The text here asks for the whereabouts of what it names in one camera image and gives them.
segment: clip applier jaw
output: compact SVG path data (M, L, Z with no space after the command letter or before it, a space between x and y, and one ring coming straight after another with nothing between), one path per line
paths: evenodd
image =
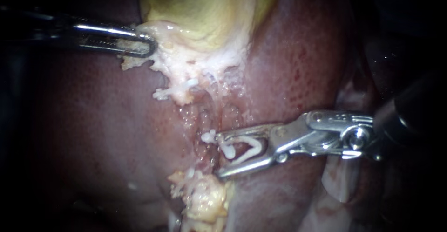
M0 18L7 25L0 41L74 48L138 58L150 57L158 45L135 27L100 22L40 9L0 6Z
M216 135L220 145L237 136L268 140L265 153L216 171L220 179L233 179L270 168L294 155L337 155L352 159L368 155L364 150L373 138L373 118L350 111L314 110L288 124L267 124Z

